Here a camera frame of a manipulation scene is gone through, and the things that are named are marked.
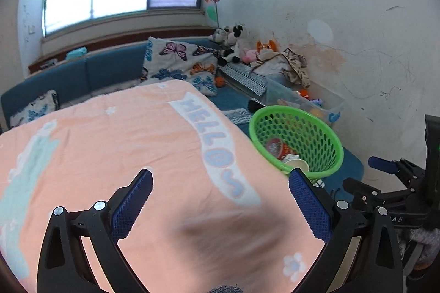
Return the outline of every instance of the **blue gripper pad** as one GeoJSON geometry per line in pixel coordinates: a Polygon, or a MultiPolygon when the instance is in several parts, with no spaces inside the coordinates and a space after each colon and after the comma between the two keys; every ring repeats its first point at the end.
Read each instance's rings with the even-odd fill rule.
{"type": "Polygon", "coordinates": [[[397,167],[395,162],[378,157],[371,157],[370,159],[368,159],[368,166],[373,169],[386,172],[388,174],[397,174],[399,172],[399,168],[397,167]]]}
{"type": "Polygon", "coordinates": [[[332,235],[330,216],[313,193],[309,186],[311,183],[305,182],[304,178],[308,181],[298,170],[292,170],[289,176],[290,192],[315,237],[327,244],[332,235]]]}
{"type": "Polygon", "coordinates": [[[153,189],[153,176],[145,170],[130,184],[126,196],[111,217],[111,237],[116,244],[126,238],[153,189]]]}

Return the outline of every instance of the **metal screw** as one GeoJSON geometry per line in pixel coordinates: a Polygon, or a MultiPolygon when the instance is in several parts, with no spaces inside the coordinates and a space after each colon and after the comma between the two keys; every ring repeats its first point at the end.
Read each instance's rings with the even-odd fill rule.
{"type": "Polygon", "coordinates": [[[340,209],[342,209],[342,210],[346,210],[346,209],[348,209],[348,204],[347,204],[346,201],[339,200],[339,201],[336,203],[336,205],[337,205],[340,209]]]}
{"type": "Polygon", "coordinates": [[[378,211],[382,216],[388,215],[388,211],[387,211],[387,209],[385,209],[385,207],[379,207],[378,211]]]}
{"type": "Polygon", "coordinates": [[[106,206],[106,203],[104,201],[98,201],[93,207],[96,211],[101,211],[106,206]]]}
{"type": "Polygon", "coordinates": [[[63,209],[62,207],[57,207],[57,208],[54,210],[54,215],[55,215],[55,216],[60,216],[60,215],[62,214],[63,211],[64,211],[64,209],[63,209]]]}

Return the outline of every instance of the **butterfly pillow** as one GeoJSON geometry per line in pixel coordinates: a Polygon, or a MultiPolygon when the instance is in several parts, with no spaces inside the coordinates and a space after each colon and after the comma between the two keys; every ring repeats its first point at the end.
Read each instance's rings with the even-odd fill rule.
{"type": "Polygon", "coordinates": [[[59,110],[58,94],[51,89],[10,117],[10,128],[31,122],[59,110]]]}
{"type": "Polygon", "coordinates": [[[144,68],[148,75],[142,80],[159,73],[161,68],[186,72],[192,68],[192,54],[197,46],[185,42],[177,42],[150,37],[146,44],[144,68]]]}
{"type": "Polygon", "coordinates": [[[142,85],[168,80],[190,82],[206,96],[217,95],[215,50],[187,42],[155,39],[146,44],[142,85]]]}

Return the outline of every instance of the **pink blanket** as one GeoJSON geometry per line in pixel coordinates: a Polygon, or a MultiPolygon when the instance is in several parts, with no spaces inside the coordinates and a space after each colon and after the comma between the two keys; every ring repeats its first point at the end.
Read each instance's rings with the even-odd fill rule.
{"type": "Polygon", "coordinates": [[[182,81],[96,97],[8,131],[0,165],[0,251],[30,293],[52,210],[89,209],[145,167],[153,192],[118,245],[151,293],[292,292],[323,247],[285,175],[182,81]]]}

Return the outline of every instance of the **orange fox plush toy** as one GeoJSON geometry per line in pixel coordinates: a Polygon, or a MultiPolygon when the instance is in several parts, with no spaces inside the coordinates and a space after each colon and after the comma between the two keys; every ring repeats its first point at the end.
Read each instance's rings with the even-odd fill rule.
{"type": "Polygon", "coordinates": [[[276,45],[275,41],[270,40],[269,43],[263,44],[261,41],[257,42],[257,51],[260,52],[261,50],[265,49],[272,49],[274,52],[278,52],[278,46],[276,45]]]}

